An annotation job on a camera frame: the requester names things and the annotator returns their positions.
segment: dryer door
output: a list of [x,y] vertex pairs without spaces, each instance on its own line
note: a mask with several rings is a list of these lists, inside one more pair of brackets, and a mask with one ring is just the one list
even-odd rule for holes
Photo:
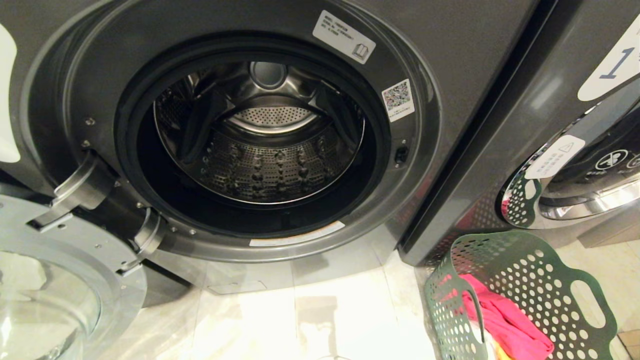
[[640,199],[640,79],[591,109],[534,154],[508,184],[512,225],[569,225]]
[[68,213],[0,183],[0,358],[95,359],[133,321],[147,292],[131,248]]

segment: laundry basket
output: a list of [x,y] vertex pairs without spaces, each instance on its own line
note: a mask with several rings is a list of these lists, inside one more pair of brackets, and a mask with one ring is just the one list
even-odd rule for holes
[[[472,274],[491,291],[511,299],[554,342],[549,359],[612,359],[609,343],[616,336],[616,320],[598,282],[567,267],[549,244],[523,231],[458,238],[427,280],[424,291],[442,359],[488,356],[484,340],[472,332],[462,302],[462,293],[469,292],[483,333],[477,296],[459,274]],[[588,285],[604,315],[604,326],[584,318],[571,291],[574,281]],[[588,310],[590,322],[594,322],[592,310]]]

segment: floor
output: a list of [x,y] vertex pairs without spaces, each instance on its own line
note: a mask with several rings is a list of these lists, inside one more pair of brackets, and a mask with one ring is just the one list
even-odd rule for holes
[[[640,240],[554,247],[598,280],[620,331],[640,329]],[[428,275],[395,252],[382,268],[295,288],[226,296],[193,289],[143,309],[100,360],[437,359],[419,290]],[[630,359],[617,338],[611,352]]]

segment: qr code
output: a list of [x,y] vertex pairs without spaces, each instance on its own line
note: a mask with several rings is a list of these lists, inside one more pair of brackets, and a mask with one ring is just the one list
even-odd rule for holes
[[387,111],[391,111],[391,109],[397,108],[398,106],[411,101],[411,94],[409,92],[408,85],[408,81],[403,81],[400,84],[383,92],[385,104],[387,105]]

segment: washing machine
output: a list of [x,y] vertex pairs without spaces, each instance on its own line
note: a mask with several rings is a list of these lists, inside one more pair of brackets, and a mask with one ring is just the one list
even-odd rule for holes
[[468,233],[637,238],[640,4],[544,6],[405,234],[405,262],[434,265]]
[[94,358],[144,259],[219,294],[380,266],[535,4],[0,1],[3,324]]

